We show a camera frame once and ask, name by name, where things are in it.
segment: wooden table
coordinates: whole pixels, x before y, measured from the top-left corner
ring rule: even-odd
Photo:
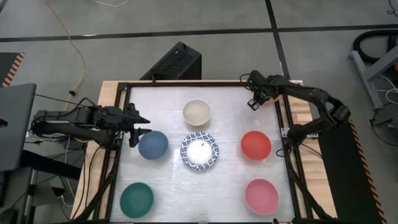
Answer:
[[[104,81],[101,92],[99,94],[98,98],[98,104],[102,106],[114,106],[115,99],[116,99],[116,94],[118,90],[118,84],[119,83],[150,83],[151,81]],[[158,82],[189,82],[185,80],[167,80],[167,81],[158,81]],[[200,80],[200,82],[238,82],[238,80]],[[122,92],[121,96],[121,101],[119,107],[122,108],[124,104],[124,95],[126,93]],[[312,120],[312,115],[310,112],[310,107],[309,104],[306,101],[294,98],[294,97],[289,97],[289,105],[290,105],[290,110],[292,112],[292,117],[293,121],[295,124],[305,124],[309,121]],[[285,107],[284,107],[284,101],[283,99],[280,99],[280,108],[282,111],[282,116],[284,117],[284,126],[289,127],[287,123],[287,117],[286,117],[286,112],[285,112]],[[307,146],[310,146],[312,149],[318,151],[321,153],[319,144],[317,140],[313,139],[306,139],[304,141],[304,144]],[[87,183],[90,181],[90,189],[88,191],[88,202],[91,201],[91,198],[95,195],[95,193],[98,190],[99,182],[100,182],[100,176],[101,176],[101,170],[104,162],[104,155],[105,151],[104,150],[99,150],[93,160],[92,167],[91,167],[91,174],[90,174],[90,179],[88,179],[88,169],[89,169],[89,164],[93,158],[93,154],[98,148],[97,143],[94,141],[90,141],[88,143],[88,147],[86,150],[86,162],[85,162],[85,169],[82,168],[82,173],[80,175],[80,180],[78,184],[78,188],[76,191],[76,199],[75,203],[73,204],[73,209],[72,209],[72,214],[76,212],[76,209],[78,208],[78,204],[80,203],[81,198],[83,197],[82,203],[80,205],[80,208],[77,211],[78,216],[83,210],[84,210],[84,204],[85,204],[85,199],[86,199],[86,189],[87,189]],[[323,165],[323,161],[320,158],[319,155],[315,154],[311,150],[307,149],[305,146],[300,147],[300,156],[303,164],[303,169],[304,169],[304,175],[305,179],[307,182],[307,188],[310,191],[310,193],[314,196],[315,200],[323,207],[323,209],[332,217],[336,217],[336,210],[335,206],[333,203],[333,199],[331,196],[330,192],[330,187],[328,183],[328,178],[326,176],[326,170],[325,166]],[[109,160],[109,170],[111,165],[113,164],[113,158],[114,154],[111,155],[111,158]],[[83,172],[86,172],[85,174],[85,192],[83,192]],[[100,206],[100,211],[99,211],[99,218],[105,218],[105,213],[106,213],[106,206],[108,202],[108,194],[109,194],[109,188],[108,190],[104,193],[103,199],[101,202]],[[305,206],[304,206],[304,200],[302,197],[302,194],[300,190],[297,188],[297,194],[298,194],[298,203],[300,205],[300,212],[302,214],[302,217],[306,217],[305,213]]]

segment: teal bowl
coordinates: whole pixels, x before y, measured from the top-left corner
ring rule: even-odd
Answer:
[[[120,197],[120,208],[127,217],[146,215],[154,204],[154,193],[147,184],[136,182],[124,189]]]

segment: patterned plate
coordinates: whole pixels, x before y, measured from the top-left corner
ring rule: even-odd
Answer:
[[[218,158],[218,146],[214,138],[204,132],[192,133],[181,143],[182,161],[191,169],[205,170]]]

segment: red bowl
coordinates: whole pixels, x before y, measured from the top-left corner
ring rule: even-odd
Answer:
[[[265,159],[271,153],[271,142],[269,138],[259,131],[246,133],[241,141],[242,151],[250,159]]]
[[[244,199],[248,207],[259,215],[272,214],[279,201],[274,185],[264,179],[250,182],[244,189]]]

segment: floor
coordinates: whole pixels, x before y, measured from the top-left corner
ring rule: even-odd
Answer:
[[[387,0],[272,0],[271,16],[280,32],[272,32],[275,24],[263,0],[130,0],[121,7],[90,0],[49,3],[71,35],[84,35],[74,41],[86,62],[86,77],[74,101],[85,96],[96,100],[103,80],[139,79],[178,41],[203,54],[203,79],[237,79],[256,69],[264,75],[284,73],[328,91],[349,106],[387,222],[398,223],[398,148],[375,137],[369,125],[372,104],[348,58],[355,37],[376,28],[370,25],[397,24],[398,18],[386,12]],[[398,7],[397,0],[392,3]],[[81,76],[82,64],[45,0],[12,0],[1,8],[3,4],[0,52],[26,53],[13,85],[34,82],[37,93],[66,99]],[[227,34],[196,35],[200,30],[225,29]],[[95,34],[109,35],[96,39]],[[383,55],[385,40],[367,41],[364,49],[371,55]],[[34,111],[63,107],[63,103],[43,98],[34,103]],[[398,143],[393,130],[377,131]],[[27,149],[46,156],[64,152],[53,144]],[[38,209],[35,223],[62,220],[56,204]]]

